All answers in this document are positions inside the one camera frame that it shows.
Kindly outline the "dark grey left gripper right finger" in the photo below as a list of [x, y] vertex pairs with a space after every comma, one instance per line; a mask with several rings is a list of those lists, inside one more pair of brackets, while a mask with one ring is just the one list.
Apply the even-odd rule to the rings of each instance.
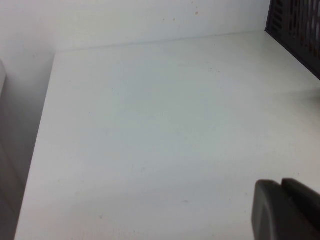
[[320, 239], [320, 194], [293, 178], [283, 178], [281, 187], [308, 230], [306, 240]]

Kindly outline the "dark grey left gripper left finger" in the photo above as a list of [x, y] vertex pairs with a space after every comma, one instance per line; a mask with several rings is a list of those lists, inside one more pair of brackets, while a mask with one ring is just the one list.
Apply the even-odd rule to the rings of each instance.
[[255, 184], [251, 214], [256, 240], [305, 240], [308, 229], [282, 187], [272, 180]]

